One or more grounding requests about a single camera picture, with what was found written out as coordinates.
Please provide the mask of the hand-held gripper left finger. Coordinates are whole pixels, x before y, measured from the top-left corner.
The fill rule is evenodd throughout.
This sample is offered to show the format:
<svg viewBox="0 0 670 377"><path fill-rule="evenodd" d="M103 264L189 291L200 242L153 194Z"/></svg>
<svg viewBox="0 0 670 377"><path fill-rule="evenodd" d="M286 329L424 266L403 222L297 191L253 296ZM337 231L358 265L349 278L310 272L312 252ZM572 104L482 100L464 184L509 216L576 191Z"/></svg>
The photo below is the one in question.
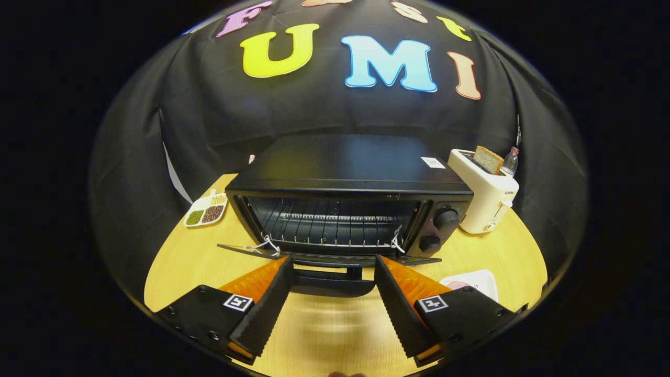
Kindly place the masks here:
<svg viewBox="0 0 670 377"><path fill-rule="evenodd" d="M285 256L220 288L198 285L157 315L211 353L252 365L292 288L293 264Z"/></svg>

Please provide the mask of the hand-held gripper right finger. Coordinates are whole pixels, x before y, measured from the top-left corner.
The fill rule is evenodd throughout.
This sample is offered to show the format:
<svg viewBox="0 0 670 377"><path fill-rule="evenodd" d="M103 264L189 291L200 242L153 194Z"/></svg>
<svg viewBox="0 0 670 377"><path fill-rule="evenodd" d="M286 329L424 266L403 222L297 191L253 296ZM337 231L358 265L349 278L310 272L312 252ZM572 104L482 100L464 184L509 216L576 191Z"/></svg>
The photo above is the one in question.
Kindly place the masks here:
<svg viewBox="0 0 670 377"><path fill-rule="evenodd" d="M502 305L495 277L486 269L435 281L378 256L375 284L405 355L417 367L473 351L529 308Z"/></svg>

